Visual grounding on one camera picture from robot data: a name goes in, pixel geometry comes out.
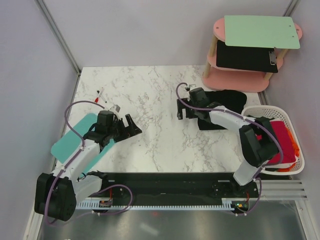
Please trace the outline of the teal cutting mat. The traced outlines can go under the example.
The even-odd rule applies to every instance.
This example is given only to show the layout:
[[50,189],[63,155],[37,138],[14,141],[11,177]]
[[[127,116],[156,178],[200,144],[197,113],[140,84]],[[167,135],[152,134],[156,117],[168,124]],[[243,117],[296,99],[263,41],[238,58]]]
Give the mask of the teal cutting mat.
[[[89,113],[85,115],[73,128],[81,136],[88,132],[89,128],[97,121],[97,115]],[[59,139],[52,147],[51,154],[56,158],[56,169],[64,165],[70,157],[74,155],[76,150],[81,146],[81,139],[71,130],[69,130],[61,139]],[[115,145],[114,140],[110,140],[109,144],[103,151],[88,163],[82,173],[86,174],[98,163],[98,161]]]

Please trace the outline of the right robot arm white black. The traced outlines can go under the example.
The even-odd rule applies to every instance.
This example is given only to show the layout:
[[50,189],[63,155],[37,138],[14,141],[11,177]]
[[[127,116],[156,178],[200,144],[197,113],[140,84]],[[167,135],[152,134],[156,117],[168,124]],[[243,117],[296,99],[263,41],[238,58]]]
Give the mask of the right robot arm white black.
[[178,100],[186,108],[194,110],[197,117],[238,135],[244,160],[233,173],[234,181],[229,184],[229,191],[233,196],[242,196],[247,191],[247,184],[256,178],[274,156],[279,154],[278,163],[283,161],[283,150],[267,118],[246,117],[223,105],[200,108],[188,105],[181,98]]

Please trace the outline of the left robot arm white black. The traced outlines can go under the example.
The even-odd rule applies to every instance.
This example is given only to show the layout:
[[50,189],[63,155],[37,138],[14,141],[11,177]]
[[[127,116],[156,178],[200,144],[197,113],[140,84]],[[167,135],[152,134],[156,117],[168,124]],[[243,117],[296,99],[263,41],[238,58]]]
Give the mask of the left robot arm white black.
[[130,114],[118,118],[110,110],[100,111],[96,122],[82,136],[79,147],[66,163],[37,178],[34,211],[66,222],[75,212],[76,205],[85,198],[93,194],[106,196],[110,185],[103,180],[104,173],[90,172],[83,180],[79,177],[111,142],[118,143],[141,133]]

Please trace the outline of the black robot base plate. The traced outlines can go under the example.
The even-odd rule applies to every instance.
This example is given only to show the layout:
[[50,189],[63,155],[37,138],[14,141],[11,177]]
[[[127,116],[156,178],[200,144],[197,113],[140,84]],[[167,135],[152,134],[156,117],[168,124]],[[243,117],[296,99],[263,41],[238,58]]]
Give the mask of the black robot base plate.
[[258,197],[255,182],[236,186],[232,173],[104,172],[97,197],[110,197],[119,205],[196,205],[222,203],[222,199]]

